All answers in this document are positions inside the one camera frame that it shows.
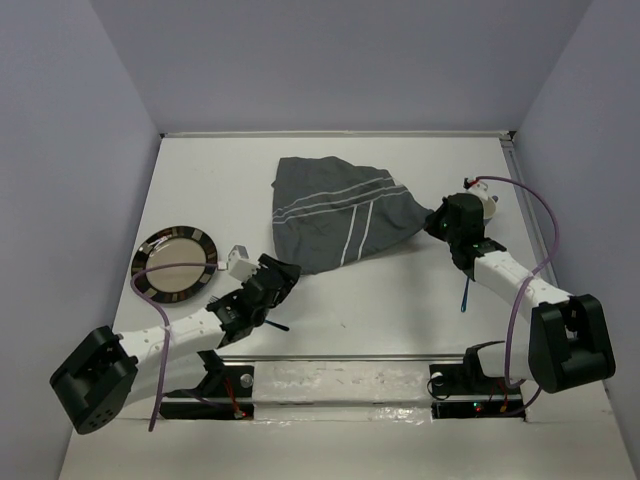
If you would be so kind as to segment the grey striped cloth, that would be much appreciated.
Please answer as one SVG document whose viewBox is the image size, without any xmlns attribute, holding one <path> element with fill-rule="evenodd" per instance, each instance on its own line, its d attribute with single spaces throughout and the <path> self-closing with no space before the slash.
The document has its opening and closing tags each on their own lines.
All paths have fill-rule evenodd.
<svg viewBox="0 0 640 480">
<path fill-rule="evenodd" d="M 272 237 L 279 260 L 314 275 L 397 246 L 433 212 L 386 169 L 338 157 L 286 157 L 272 183 Z"/>
</svg>

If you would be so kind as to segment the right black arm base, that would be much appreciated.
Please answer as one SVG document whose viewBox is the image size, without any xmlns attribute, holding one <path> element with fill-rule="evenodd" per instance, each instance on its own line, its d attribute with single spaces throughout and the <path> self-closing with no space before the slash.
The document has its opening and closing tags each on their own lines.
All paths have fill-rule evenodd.
<svg viewBox="0 0 640 480">
<path fill-rule="evenodd" d="M 494 344 L 497 341 L 469 347 L 458 363 L 429 366 L 426 390 L 435 420 L 526 418 L 521 389 L 508 389 L 502 377 L 481 371 L 478 351 Z"/>
</svg>

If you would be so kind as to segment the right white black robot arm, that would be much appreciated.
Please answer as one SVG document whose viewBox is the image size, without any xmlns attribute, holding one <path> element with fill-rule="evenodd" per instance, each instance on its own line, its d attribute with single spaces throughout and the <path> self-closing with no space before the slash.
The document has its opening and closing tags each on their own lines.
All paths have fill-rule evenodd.
<svg viewBox="0 0 640 480">
<path fill-rule="evenodd" d="M 482 392 L 496 378 L 532 380 L 549 394 L 612 377 L 614 352 L 604 309 L 590 294 L 571 295 L 534 276 L 504 246 L 485 235 L 484 206 L 469 193 L 445 197 L 425 231 L 445 242 L 454 265 L 515 309 L 529 325 L 528 341 L 469 347 L 462 384 Z"/>
</svg>

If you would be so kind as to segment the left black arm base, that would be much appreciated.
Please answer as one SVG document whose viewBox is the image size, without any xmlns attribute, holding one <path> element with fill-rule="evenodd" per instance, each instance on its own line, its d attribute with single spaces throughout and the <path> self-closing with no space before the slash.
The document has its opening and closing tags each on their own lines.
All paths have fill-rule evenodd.
<svg viewBox="0 0 640 480">
<path fill-rule="evenodd" d="M 205 374 L 191 389 L 165 393 L 163 420 L 243 421 L 254 417 L 253 365 L 225 364 L 214 351 L 200 352 Z"/>
</svg>

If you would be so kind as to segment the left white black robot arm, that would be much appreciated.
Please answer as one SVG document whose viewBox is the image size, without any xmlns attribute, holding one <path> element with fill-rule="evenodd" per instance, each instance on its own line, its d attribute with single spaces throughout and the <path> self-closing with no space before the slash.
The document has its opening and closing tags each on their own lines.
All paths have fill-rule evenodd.
<svg viewBox="0 0 640 480">
<path fill-rule="evenodd" d="M 266 254 L 257 263 L 229 265 L 239 289 L 197 312 L 161 325 L 116 333 L 92 330 L 54 371 L 49 383 L 75 431 L 93 433 L 131 403 L 165 393 L 215 392 L 221 383 L 217 350 L 263 325 L 297 284 L 301 269 Z"/>
</svg>

